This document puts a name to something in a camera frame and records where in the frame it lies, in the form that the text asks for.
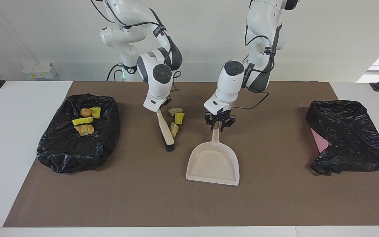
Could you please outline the beige brush with black bristles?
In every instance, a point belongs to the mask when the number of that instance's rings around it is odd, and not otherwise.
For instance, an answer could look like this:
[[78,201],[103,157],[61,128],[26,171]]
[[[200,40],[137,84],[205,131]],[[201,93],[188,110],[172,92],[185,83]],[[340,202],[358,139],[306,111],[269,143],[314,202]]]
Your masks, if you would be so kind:
[[169,126],[167,122],[165,121],[161,110],[159,109],[157,112],[157,117],[158,117],[158,123],[159,123],[159,128],[162,132],[163,140],[164,140],[164,146],[166,148],[167,152],[172,152],[175,150],[175,141],[174,138],[170,132]]

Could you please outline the beige plastic dustpan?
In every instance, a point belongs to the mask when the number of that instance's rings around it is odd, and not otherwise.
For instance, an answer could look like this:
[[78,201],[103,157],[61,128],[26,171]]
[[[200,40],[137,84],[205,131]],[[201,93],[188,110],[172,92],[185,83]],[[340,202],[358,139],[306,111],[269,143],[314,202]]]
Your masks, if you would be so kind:
[[240,170],[236,153],[219,141],[220,127],[213,127],[212,140],[199,144],[191,152],[186,179],[190,181],[238,186]]

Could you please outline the white power strip box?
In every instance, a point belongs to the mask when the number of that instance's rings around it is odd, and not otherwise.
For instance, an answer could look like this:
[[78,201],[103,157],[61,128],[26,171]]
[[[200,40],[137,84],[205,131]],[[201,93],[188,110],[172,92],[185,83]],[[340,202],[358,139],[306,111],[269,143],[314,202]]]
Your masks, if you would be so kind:
[[22,73],[27,79],[55,79],[58,75],[51,63],[25,65]]

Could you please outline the notched yellow sponge piece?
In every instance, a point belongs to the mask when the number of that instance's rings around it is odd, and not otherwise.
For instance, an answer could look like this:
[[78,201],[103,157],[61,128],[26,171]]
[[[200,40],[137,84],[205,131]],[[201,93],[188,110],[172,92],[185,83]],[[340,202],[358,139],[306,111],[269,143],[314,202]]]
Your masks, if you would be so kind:
[[83,117],[72,120],[72,123],[74,126],[84,125],[84,124],[90,124],[93,122],[93,117]]

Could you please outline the black bag lined bin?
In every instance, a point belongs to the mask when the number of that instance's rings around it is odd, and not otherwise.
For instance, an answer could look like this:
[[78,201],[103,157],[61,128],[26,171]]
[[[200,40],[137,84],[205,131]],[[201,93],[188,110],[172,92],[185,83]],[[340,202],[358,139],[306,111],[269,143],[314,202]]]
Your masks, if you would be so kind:
[[[80,136],[73,120],[80,109],[100,107],[100,118],[91,124],[94,133]],[[90,93],[68,96],[54,114],[38,147],[37,160],[57,173],[95,170],[105,164],[120,135],[120,113],[111,96]]]

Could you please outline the pink plastic bin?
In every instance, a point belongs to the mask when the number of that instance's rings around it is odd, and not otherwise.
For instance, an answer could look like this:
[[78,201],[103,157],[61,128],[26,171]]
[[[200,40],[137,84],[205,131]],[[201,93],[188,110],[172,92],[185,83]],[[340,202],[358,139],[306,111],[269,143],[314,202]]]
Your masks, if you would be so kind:
[[328,148],[328,141],[322,136],[320,136],[313,128],[311,128],[310,130],[313,134],[318,151],[321,153],[324,150],[326,150]]

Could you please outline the orange tinted beige sponge piece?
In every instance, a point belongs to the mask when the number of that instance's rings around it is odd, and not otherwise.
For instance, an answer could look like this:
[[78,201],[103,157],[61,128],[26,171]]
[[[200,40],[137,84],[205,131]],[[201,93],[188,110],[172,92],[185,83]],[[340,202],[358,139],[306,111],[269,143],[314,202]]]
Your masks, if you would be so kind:
[[81,124],[74,126],[74,128],[79,133],[80,137],[94,133],[94,127],[91,124]]

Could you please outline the brown table mat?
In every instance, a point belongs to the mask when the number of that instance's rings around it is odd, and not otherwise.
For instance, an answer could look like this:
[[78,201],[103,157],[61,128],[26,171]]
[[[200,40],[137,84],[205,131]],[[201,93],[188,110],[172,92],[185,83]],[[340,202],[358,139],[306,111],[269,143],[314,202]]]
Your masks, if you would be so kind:
[[171,107],[185,118],[166,152],[156,115],[143,108],[143,82],[74,82],[67,95],[118,103],[120,135],[96,171],[58,174],[34,161],[5,227],[379,225],[379,172],[317,175],[318,150],[306,120],[314,100],[335,100],[329,83],[271,82],[257,108],[234,110],[220,141],[240,167],[238,186],[186,179],[194,147],[210,141],[203,104],[215,83],[177,83]]

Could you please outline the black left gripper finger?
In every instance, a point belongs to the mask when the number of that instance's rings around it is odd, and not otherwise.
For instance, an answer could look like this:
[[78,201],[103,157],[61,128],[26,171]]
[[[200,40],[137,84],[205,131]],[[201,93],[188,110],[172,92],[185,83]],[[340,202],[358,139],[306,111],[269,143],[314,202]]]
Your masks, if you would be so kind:
[[228,118],[224,118],[222,121],[222,131],[224,128],[228,128],[233,125],[233,123],[236,121],[236,116],[229,115]]
[[210,127],[210,130],[212,131],[215,124],[216,124],[216,116],[212,113],[205,113],[205,122]]

